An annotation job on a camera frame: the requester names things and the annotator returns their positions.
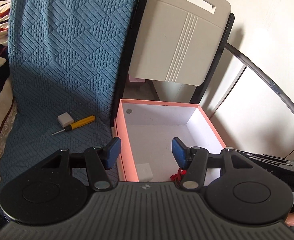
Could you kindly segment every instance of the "open box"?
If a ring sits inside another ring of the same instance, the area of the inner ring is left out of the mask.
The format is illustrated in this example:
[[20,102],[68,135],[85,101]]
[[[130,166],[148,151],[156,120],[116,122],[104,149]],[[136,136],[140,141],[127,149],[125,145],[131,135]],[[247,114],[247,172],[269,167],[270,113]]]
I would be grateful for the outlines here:
[[[170,181],[178,165],[171,142],[179,137],[187,147],[200,146],[219,154],[225,147],[216,129],[199,105],[121,99],[115,119],[121,138],[117,160],[119,179],[139,181],[136,165],[148,163],[151,181]],[[219,177],[219,169],[208,169],[205,184]]]

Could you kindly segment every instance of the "beige plastic board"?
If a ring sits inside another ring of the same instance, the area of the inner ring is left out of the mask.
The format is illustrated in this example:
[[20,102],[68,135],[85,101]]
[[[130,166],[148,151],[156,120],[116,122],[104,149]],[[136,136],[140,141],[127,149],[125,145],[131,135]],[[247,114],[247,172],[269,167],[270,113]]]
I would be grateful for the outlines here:
[[201,85],[230,11],[226,0],[148,0],[129,74]]

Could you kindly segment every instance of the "white wall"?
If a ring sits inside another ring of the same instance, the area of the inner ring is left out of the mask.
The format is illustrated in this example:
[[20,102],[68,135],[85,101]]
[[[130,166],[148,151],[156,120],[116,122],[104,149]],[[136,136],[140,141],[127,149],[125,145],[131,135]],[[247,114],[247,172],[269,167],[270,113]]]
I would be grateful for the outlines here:
[[[294,0],[227,0],[235,14],[229,42],[260,67],[294,102]],[[208,115],[242,67],[224,52],[201,102]],[[242,150],[287,156],[294,150],[294,118],[249,69],[212,122],[226,143]]]

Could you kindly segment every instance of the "black device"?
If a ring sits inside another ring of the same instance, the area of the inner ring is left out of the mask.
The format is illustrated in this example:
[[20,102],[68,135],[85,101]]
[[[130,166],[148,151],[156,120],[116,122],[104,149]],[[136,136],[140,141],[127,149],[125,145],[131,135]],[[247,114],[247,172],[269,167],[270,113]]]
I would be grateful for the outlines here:
[[[293,203],[291,185],[253,161],[262,155],[228,147],[210,154],[179,138],[172,152],[187,170],[179,187],[113,187],[105,172],[112,163],[104,163],[119,155],[119,138],[84,153],[53,153],[3,188],[0,205],[11,222],[0,239],[294,239],[284,224]],[[80,167],[87,169],[89,186],[71,176]],[[204,187],[207,168],[220,168],[221,177]]]

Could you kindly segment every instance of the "white eraser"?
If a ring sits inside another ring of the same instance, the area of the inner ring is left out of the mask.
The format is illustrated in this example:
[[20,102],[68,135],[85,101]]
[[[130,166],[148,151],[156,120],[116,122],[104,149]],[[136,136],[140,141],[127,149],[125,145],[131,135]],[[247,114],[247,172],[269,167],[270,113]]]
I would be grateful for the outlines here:
[[154,178],[149,163],[137,164],[136,171],[140,182],[148,182]]
[[68,113],[61,114],[57,119],[63,128],[75,122]]

